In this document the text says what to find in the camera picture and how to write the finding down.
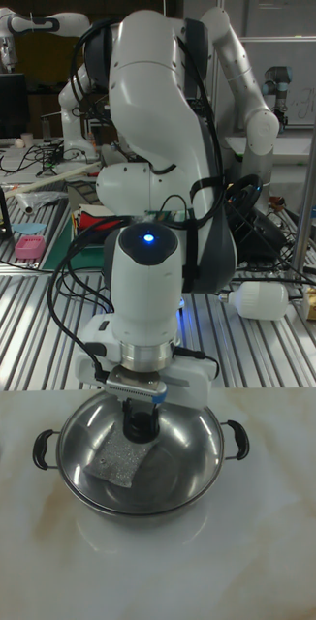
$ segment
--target pot handle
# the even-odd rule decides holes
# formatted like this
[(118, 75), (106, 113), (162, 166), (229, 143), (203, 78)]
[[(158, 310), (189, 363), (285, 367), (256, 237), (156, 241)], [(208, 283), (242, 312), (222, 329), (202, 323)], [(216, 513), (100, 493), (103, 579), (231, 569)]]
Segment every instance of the pot handle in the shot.
[(243, 458), (245, 458), (245, 456), (248, 455), (250, 451), (249, 438), (245, 432), (245, 429), (241, 426), (241, 424), (239, 424), (239, 422), (235, 422), (233, 419), (229, 419), (227, 422), (222, 422), (221, 426), (224, 426), (226, 424), (228, 424), (229, 426), (231, 426), (231, 428), (234, 429), (235, 439), (239, 450), (236, 456), (226, 456), (225, 460), (230, 461), (236, 458), (237, 461), (241, 461)]
[(32, 451), (33, 462), (39, 469), (58, 469), (56, 465), (47, 465), (45, 462), (45, 456), (47, 454), (47, 440), (51, 435), (58, 435), (59, 431), (56, 430), (44, 430), (38, 435)]

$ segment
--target white marble surface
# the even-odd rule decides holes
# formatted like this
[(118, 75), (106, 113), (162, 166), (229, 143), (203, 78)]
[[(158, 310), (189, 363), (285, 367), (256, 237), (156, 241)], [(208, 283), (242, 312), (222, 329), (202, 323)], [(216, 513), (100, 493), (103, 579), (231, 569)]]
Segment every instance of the white marble surface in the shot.
[(316, 620), (316, 388), (215, 390), (250, 454), (149, 525), (93, 513), (32, 463), (90, 395), (0, 393), (0, 620)]

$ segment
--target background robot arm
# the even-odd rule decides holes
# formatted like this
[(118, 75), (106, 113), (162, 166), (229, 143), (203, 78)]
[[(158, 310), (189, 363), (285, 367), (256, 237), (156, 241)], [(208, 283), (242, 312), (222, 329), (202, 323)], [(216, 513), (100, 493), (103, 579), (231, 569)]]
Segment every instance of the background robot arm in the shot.
[[(28, 32), (49, 32), (59, 37), (80, 37), (89, 28), (89, 19), (80, 13), (59, 13), (48, 17), (24, 17), (11, 9), (0, 9), (0, 52), (2, 63), (8, 72), (15, 69), (16, 57), (14, 36)], [(84, 92), (91, 91), (91, 82), (82, 65), (78, 71)], [(70, 82), (59, 95), (61, 123), (64, 138), (65, 159), (94, 161), (97, 155), (92, 144), (81, 134), (80, 118), (73, 114), (78, 102)]]
[(264, 188), (258, 204), (266, 207), (269, 201), (273, 145), (279, 130), (278, 120), (264, 101), (245, 49), (227, 13), (214, 7), (204, 14), (202, 22), (216, 49), (244, 122), (246, 148), (241, 173), (260, 176)]
[(279, 134), (282, 134), (288, 124), (286, 115), (286, 98), (288, 87), (293, 79), (291, 67), (270, 67), (265, 73), (265, 84), (263, 84), (263, 95), (275, 95), (273, 112), (279, 121)]

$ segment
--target pink object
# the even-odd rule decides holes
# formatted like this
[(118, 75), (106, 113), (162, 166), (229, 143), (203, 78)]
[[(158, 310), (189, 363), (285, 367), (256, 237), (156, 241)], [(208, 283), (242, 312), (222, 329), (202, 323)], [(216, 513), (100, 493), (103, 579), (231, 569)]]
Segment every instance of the pink object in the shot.
[(39, 259), (46, 249), (46, 241), (40, 234), (25, 234), (16, 244), (17, 259)]

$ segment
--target white bottle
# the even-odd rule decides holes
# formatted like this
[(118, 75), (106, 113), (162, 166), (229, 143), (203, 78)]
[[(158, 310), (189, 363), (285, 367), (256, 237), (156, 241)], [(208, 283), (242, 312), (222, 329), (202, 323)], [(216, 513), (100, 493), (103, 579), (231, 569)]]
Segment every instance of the white bottle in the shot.
[(222, 294), (220, 301), (231, 303), (244, 319), (278, 321), (289, 303), (288, 292), (280, 282), (244, 282), (237, 291)]

